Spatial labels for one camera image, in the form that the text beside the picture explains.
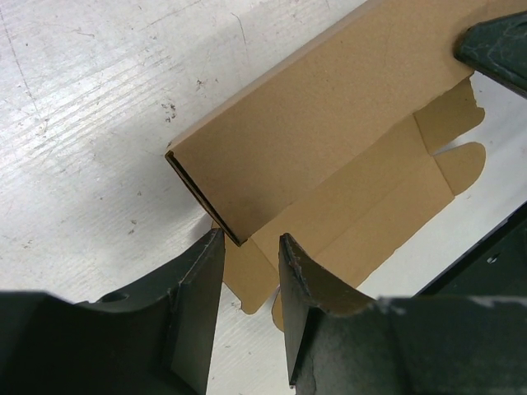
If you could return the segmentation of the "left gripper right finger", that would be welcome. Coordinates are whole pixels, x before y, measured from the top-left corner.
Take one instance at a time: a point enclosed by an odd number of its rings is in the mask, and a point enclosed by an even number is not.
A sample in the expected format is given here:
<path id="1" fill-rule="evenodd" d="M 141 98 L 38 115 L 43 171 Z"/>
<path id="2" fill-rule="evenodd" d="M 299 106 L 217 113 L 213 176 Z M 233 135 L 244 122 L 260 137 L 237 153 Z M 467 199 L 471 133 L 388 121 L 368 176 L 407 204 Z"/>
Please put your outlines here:
<path id="1" fill-rule="evenodd" d="M 373 299 L 279 240 L 289 384 L 299 394 L 523 394 L 526 300 Z"/>

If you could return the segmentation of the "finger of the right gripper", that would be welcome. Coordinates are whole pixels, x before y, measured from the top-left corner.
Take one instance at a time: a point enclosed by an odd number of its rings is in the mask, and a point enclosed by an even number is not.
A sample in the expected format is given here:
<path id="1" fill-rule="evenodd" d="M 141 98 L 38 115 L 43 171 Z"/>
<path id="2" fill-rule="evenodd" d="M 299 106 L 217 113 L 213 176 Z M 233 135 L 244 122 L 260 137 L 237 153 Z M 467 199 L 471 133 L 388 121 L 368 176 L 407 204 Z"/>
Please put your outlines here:
<path id="1" fill-rule="evenodd" d="M 526 96 L 526 12 L 517 12 L 468 28 L 456 41 L 454 58 Z"/>

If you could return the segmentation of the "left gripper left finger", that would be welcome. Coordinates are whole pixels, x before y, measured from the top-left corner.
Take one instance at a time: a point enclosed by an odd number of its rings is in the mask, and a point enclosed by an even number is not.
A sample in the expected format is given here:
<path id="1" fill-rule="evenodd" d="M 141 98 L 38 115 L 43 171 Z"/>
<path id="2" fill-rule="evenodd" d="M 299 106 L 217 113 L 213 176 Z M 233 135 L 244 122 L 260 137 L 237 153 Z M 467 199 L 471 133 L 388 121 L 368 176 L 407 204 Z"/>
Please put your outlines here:
<path id="1" fill-rule="evenodd" d="M 224 257 L 213 229 L 94 303 L 4 291 L 2 393 L 204 394 Z"/>

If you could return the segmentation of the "brown paper box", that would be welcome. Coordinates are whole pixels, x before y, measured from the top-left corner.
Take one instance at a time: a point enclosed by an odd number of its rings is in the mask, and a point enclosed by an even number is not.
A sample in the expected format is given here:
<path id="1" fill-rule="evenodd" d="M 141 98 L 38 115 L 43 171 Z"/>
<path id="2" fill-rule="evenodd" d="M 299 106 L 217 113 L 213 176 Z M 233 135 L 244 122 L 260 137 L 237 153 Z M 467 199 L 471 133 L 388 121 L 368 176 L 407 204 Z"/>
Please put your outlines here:
<path id="1" fill-rule="evenodd" d="M 166 159 L 226 233 L 246 314 L 278 286 L 289 233 L 360 285 L 483 172 L 459 37 L 523 1 L 367 1 L 177 137 Z"/>

